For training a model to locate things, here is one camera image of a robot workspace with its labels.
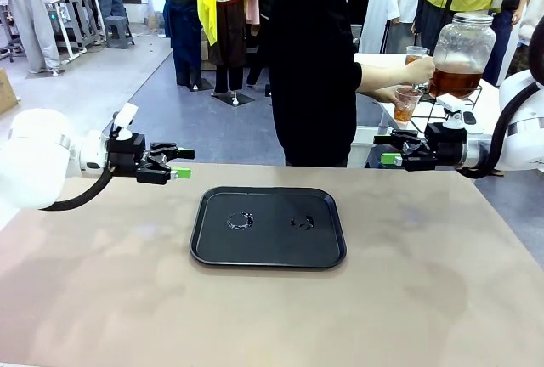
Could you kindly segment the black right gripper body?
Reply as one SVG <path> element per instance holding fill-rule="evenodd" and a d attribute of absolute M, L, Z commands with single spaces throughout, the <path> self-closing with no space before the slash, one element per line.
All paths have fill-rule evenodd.
<path fill-rule="evenodd" d="M 460 168 L 466 157 L 467 135 L 465 128 L 450 129 L 444 123 L 428 124 L 425 129 L 425 139 L 430 149 L 430 162 L 426 169 Z"/>

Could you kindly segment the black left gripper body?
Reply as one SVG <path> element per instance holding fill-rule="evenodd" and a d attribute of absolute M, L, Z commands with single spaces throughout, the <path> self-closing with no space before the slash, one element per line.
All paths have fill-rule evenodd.
<path fill-rule="evenodd" d="M 146 139 L 144 134 L 132 133 L 127 139 L 114 133 L 108 140 L 108 169 L 110 172 L 137 172 L 147 168 Z"/>

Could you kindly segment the person's left hand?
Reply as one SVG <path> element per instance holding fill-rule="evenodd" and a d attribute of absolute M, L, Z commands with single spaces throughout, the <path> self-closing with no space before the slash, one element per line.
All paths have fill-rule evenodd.
<path fill-rule="evenodd" d="M 400 100 L 397 98 L 396 89 L 398 86 L 380 88 L 375 91 L 374 99 L 380 103 L 397 105 Z"/>

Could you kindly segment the person's right hand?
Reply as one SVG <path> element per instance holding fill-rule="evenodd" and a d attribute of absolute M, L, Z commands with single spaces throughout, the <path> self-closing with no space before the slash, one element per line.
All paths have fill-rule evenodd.
<path fill-rule="evenodd" d="M 435 72 L 435 63 L 432 56 L 426 55 L 405 65 L 405 81 L 418 85 L 428 82 Z"/>

